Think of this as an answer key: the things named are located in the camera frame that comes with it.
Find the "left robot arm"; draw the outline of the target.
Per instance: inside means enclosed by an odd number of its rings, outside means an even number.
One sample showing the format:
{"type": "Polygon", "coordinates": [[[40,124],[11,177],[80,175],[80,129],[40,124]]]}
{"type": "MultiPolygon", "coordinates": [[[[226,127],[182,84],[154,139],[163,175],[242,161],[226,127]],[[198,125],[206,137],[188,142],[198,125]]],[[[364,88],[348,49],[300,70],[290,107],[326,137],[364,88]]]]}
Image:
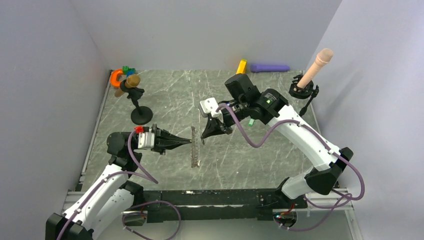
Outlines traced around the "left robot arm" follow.
{"type": "Polygon", "coordinates": [[[153,124],[137,126],[129,132],[113,132],[106,139],[111,158],[89,189],[63,213],[53,213],[46,221],[47,240],[95,240],[123,211],[145,205],[144,188],[132,176],[158,181],[141,165],[140,150],[164,155],[167,150],[191,144],[153,124]]]}

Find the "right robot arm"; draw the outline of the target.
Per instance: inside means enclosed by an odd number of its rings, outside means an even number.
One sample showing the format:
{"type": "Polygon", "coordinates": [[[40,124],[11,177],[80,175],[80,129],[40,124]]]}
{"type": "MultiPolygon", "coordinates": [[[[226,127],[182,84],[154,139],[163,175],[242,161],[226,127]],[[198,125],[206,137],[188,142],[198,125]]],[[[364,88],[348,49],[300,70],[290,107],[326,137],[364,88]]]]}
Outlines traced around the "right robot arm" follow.
{"type": "Polygon", "coordinates": [[[232,99],[217,102],[211,97],[200,101],[199,111],[207,118],[201,139],[231,134],[232,126],[241,128],[245,118],[259,120],[278,131],[300,149],[312,167],[285,179],[276,193],[276,203],[288,208],[299,196],[310,192],[328,195],[354,153],[323,138],[297,113],[277,90],[260,92],[246,74],[236,74],[225,82],[232,99]]]}

